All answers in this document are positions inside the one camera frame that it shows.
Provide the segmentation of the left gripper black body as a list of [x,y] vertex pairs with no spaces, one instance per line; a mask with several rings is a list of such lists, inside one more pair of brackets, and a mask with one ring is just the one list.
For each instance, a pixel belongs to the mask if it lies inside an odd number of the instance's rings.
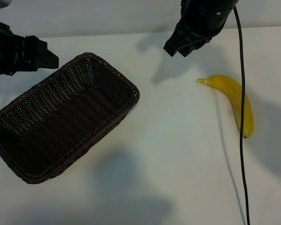
[[15,35],[0,22],[0,75],[36,71],[34,41]]

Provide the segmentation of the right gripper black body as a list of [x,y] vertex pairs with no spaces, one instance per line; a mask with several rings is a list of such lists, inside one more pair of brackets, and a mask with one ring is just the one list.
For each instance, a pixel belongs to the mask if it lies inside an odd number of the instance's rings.
[[237,3],[237,0],[181,1],[181,41],[209,42],[223,29]]

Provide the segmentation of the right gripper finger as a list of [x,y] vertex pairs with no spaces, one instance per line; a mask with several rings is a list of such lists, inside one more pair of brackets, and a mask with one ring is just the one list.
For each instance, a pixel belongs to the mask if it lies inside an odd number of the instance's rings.
[[202,40],[196,40],[195,42],[189,44],[188,46],[182,47],[181,49],[178,50],[178,52],[186,57],[188,56],[191,52],[200,49],[204,44],[209,43],[210,38],[205,38]]
[[191,53],[194,36],[182,22],[178,22],[173,34],[166,41],[163,49],[173,57],[177,52],[186,57]]

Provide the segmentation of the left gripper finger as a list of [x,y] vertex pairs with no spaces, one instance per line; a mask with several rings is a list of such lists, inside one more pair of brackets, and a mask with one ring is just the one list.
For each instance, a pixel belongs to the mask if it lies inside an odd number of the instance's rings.
[[32,71],[37,71],[39,68],[56,69],[59,67],[59,58],[53,53],[35,53],[32,56]]
[[40,40],[36,36],[31,37],[32,50],[31,53],[34,56],[49,55],[52,52],[47,49],[47,43]]

